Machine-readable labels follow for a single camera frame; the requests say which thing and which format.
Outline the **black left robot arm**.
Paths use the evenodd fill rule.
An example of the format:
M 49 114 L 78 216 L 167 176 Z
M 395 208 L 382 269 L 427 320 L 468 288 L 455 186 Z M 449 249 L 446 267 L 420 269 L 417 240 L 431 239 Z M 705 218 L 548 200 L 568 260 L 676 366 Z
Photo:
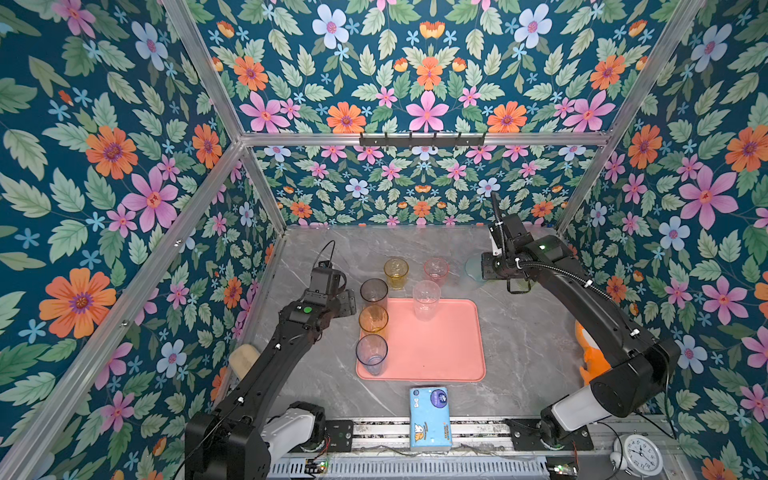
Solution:
M 269 411 L 331 321 L 355 312 L 346 275 L 331 261 L 320 262 L 302 296 L 280 310 L 269 343 L 236 388 L 212 412 L 198 413 L 188 422 L 179 467 L 183 477 L 265 479 L 275 460 L 306 443 L 317 430 L 317 409 L 301 409 L 288 422 L 276 420 L 265 434 Z

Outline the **teal tall glass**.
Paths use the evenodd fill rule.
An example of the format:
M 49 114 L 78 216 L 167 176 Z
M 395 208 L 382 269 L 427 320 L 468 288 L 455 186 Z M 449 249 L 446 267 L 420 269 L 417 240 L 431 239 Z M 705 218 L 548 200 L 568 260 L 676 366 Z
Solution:
M 465 273 L 468 277 L 478 283 L 484 283 L 482 254 L 477 253 L 470 256 L 464 265 Z

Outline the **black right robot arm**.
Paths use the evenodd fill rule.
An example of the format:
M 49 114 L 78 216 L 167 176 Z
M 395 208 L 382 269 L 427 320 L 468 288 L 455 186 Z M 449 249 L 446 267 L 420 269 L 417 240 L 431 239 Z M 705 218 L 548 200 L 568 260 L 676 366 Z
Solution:
M 681 355 L 671 339 L 658 339 L 588 277 L 567 244 L 555 235 L 534 238 L 516 214 L 504 215 L 492 194 L 492 251 L 481 258 L 486 280 L 523 280 L 549 291 L 581 324 L 609 368 L 544 408 L 539 432 L 554 446 L 571 433 L 609 416 L 625 418 L 666 392 Z

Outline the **pink plastic tray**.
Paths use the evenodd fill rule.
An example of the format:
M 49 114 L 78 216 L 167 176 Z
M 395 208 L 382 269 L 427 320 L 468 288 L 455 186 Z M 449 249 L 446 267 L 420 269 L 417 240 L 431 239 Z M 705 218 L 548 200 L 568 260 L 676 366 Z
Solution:
M 388 354 L 383 371 L 371 374 L 362 363 L 362 380 L 424 384 L 475 383 L 486 375 L 483 341 L 476 304 L 467 299 L 443 299 L 428 320 L 416 317 L 413 301 L 391 298 L 385 328 Z

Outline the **dark grey tall glass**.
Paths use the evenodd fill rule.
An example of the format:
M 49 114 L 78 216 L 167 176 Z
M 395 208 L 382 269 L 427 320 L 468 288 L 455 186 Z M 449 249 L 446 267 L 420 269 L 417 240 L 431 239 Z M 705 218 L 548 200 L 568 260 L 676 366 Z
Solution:
M 387 308 L 389 287 L 385 280 L 380 278 L 365 280 L 361 284 L 359 292 L 366 307 L 376 305 Z

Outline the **blue-grey tall glass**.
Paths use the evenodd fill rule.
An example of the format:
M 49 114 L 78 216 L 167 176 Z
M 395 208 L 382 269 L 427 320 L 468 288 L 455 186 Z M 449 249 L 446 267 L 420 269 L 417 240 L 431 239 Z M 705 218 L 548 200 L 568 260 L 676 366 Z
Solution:
M 389 345 L 381 335 L 368 334 L 358 340 L 355 353 L 357 361 L 370 375 L 380 376 L 385 370 Z

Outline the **clear tall glass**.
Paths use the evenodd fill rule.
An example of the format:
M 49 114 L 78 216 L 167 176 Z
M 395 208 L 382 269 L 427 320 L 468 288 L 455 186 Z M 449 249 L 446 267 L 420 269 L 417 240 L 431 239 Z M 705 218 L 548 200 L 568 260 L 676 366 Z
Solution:
M 432 280 L 416 283 L 412 290 L 413 310 L 417 319 L 431 320 L 437 313 L 441 287 Z

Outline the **amber tall glass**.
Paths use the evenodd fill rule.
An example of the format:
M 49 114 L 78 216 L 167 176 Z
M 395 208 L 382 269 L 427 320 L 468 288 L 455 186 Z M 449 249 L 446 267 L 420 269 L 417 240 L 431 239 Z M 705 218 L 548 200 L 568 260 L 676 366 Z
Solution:
M 363 335 L 385 337 L 388 332 L 389 314 L 381 305 L 368 305 L 359 314 L 358 324 Z

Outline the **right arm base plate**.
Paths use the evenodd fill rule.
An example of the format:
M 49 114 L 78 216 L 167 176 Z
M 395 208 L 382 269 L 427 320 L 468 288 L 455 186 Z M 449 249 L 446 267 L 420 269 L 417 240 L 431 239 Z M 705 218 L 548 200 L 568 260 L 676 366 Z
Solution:
M 586 427 L 572 432 L 555 432 L 542 427 L 538 418 L 505 418 L 515 451 L 592 451 L 595 446 Z

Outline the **yellow short glass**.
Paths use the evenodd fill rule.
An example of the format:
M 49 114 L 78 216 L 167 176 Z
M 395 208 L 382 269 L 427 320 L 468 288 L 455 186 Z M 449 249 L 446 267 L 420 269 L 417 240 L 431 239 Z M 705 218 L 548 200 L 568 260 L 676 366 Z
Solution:
M 404 290 L 410 271 L 408 262 L 400 257 L 388 259 L 383 267 L 386 281 L 393 290 Z

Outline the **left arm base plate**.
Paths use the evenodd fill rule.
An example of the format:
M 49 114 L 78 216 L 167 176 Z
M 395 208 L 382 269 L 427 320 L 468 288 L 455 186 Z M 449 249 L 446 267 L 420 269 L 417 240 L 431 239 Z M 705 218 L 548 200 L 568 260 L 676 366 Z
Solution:
M 309 440 L 298 451 L 319 455 L 327 452 L 350 452 L 355 423 L 352 420 L 325 420 L 317 423 Z

